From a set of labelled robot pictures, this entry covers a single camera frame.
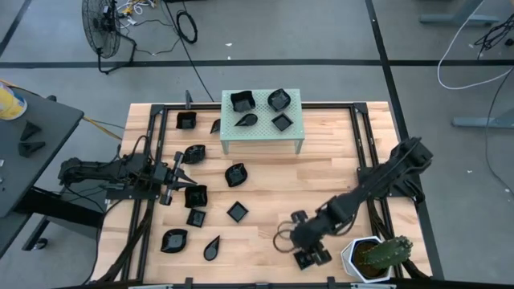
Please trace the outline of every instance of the desk fan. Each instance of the desk fan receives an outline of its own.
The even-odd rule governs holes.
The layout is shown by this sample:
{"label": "desk fan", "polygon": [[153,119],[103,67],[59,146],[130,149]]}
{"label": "desk fan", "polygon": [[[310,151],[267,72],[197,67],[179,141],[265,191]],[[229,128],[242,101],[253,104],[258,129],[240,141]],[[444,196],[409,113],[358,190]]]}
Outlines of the desk fan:
{"label": "desk fan", "polygon": [[[134,59],[136,41],[120,33],[120,20],[115,0],[83,0],[82,24],[89,46],[98,55],[98,70],[106,75],[118,68],[128,66]],[[108,70],[102,70],[100,57],[113,57],[120,48],[120,38],[127,39],[132,45],[130,60]]]}

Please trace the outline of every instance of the gray floor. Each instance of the gray floor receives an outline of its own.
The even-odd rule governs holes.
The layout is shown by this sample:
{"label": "gray floor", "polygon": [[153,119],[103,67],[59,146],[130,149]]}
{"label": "gray floor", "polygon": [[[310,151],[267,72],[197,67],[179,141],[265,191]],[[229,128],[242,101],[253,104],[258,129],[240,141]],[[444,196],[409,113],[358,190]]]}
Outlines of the gray floor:
{"label": "gray floor", "polygon": [[[421,13],[450,13],[462,1],[375,0],[385,48],[390,59],[440,59],[457,27],[423,26]],[[80,0],[33,0],[0,62],[95,61],[82,30]],[[0,3],[0,38],[21,2]],[[199,29],[199,40],[188,49],[193,59],[378,59],[365,4],[360,0],[209,0],[187,4]],[[180,4],[173,4],[177,10]],[[508,0],[487,1],[480,13],[502,19],[514,12]],[[137,21],[160,18],[160,10],[145,9]],[[486,28],[467,28],[448,59],[474,59],[473,44]],[[146,23],[131,27],[141,49],[158,51],[177,39],[166,26]],[[126,59],[122,43],[112,60]],[[497,47],[485,59],[512,59],[514,49]],[[180,45],[171,54],[138,53],[137,60],[185,60]],[[443,81],[464,85],[487,79],[507,67],[444,67]],[[200,67],[213,97],[221,90],[300,88],[304,100],[390,100],[381,67],[284,66]],[[422,136],[435,154],[422,176],[434,236],[445,277],[489,283],[514,283],[514,237],[510,224],[514,201],[490,175],[484,160],[482,129],[453,128],[453,116],[485,116],[499,82],[463,91],[439,86],[435,67],[393,67],[394,80],[410,135]],[[87,116],[123,125],[134,102],[178,102],[189,89],[195,101],[206,93],[190,67],[126,68],[110,76],[94,68],[0,69],[7,79],[43,96],[82,109]],[[499,96],[493,115],[510,107],[514,80]],[[514,149],[509,131],[491,130],[490,156],[500,176],[510,181]],[[40,178],[44,189],[59,189],[59,164],[69,157],[104,161],[116,141],[82,123]],[[22,252],[20,247],[37,223],[34,216],[6,255],[0,259],[5,287],[60,287],[80,283],[94,259],[90,238],[51,225],[45,250]]]}

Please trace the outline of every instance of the white hexagonal pot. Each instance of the white hexagonal pot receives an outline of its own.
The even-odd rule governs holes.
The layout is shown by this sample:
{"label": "white hexagonal pot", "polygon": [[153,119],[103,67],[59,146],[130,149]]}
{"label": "white hexagonal pot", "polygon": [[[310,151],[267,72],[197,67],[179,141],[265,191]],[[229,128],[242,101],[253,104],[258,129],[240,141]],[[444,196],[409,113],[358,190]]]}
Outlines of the white hexagonal pot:
{"label": "white hexagonal pot", "polygon": [[375,240],[377,242],[382,242],[378,237],[364,237],[364,238],[356,238],[350,244],[347,245],[346,248],[341,252],[341,258],[343,259],[343,267],[348,275],[359,278],[364,283],[375,283],[381,281],[387,281],[391,278],[392,267],[389,267],[387,272],[380,278],[375,279],[367,279],[364,277],[361,272],[357,269],[357,267],[352,263],[353,257],[353,249],[355,248],[355,244],[360,241],[365,240]]}

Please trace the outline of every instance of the wooden tabletop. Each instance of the wooden tabletop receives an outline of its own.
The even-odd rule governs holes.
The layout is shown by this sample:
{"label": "wooden tabletop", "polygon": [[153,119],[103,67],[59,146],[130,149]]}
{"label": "wooden tabletop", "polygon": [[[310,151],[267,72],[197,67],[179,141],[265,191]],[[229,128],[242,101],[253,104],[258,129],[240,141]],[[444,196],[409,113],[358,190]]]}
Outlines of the wooden tabletop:
{"label": "wooden tabletop", "polygon": [[[145,135],[150,106],[131,105],[123,153],[130,153],[136,139]],[[387,161],[398,143],[389,105],[370,102],[368,108],[379,159]],[[175,128],[177,113],[168,115],[163,161],[172,162],[176,151],[183,152],[190,145],[206,145],[206,159],[201,164],[182,166],[191,178],[208,187],[208,205],[200,208],[206,212],[206,220],[202,228],[186,225],[190,209],[184,207],[182,191],[174,194],[171,206],[155,205],[145,283],[184,283],[186,277],[193,277],[195,283],[318,283],[326,282],[327,276],[334,276],[337,282],[355,280],[343,270],[340,252],[352,239],[371,235],[366,204],[361,205],[355,226],[347,235],[323,238],[332,255],[330,263],[301,271],[292,254],[281,254],[272,245],[277,226],[290,220],[293,211],[305,210],[314,217],[314,210],[329,198],[357,186],[357,150],[348,109],[304,109],[305,141],[300,155],[294,154],[288,141],[233,142],[230,153],[224,155],[219,135],[209,134],[220,111],[197,111],[197,126],[192,131]],[[364,136],[362,119],[359,122]],[[371,164],[367,149],[366,156]],[[229,188],[225,170],[240,162],[249,177],[242,185]],[[236,201],[249,210],[240,223],[226,213]],[[394,233],[412,241],[410,259],[430,275],[414,204],[404,197],[390,197],[389,204]],[[127,242],[132,208],[133,201],[122,201],[105,218],[92,279],[106,272]],[[186,248],[176,254],[161,253],[162,236],[171,229],[188,231]],[[208,262],[203,251],[219,235],[218,257]],[[291,244],[283,241],[278,245],[287,248]],[[139,247],[134,250],[131,278],[135,277],[138,255]]]}

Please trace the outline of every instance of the green perforated platform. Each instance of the green perforated platform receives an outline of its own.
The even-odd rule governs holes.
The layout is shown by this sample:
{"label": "green perforated platform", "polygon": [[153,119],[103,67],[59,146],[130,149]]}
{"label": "green perforated platform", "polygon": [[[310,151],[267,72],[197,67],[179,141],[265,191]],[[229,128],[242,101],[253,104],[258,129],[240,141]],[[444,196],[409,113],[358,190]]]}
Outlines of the green perforated platform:
{"label": "green perforated platform", "polygon": [[[267,104],[268,96],[275,89],[251,90],[255,99],[255,108],[247,112],[234,112],[230,95],[241,91],[222,92],[222,126],[220,140],[223,150],[228,153],[228,141],[245,140],[297,140],[296,153],[300,152],[301,141],[305,139],[304,119],[302,117],[302,102],[300,89],[284,89],[291,97],[291,104],[282,112],[285,113],[293,124],[281,132],[271,120],[282,112],[275,112]],[[236,127],[235,124],[248,113],[254,113],[259,120],[250,127]]]}

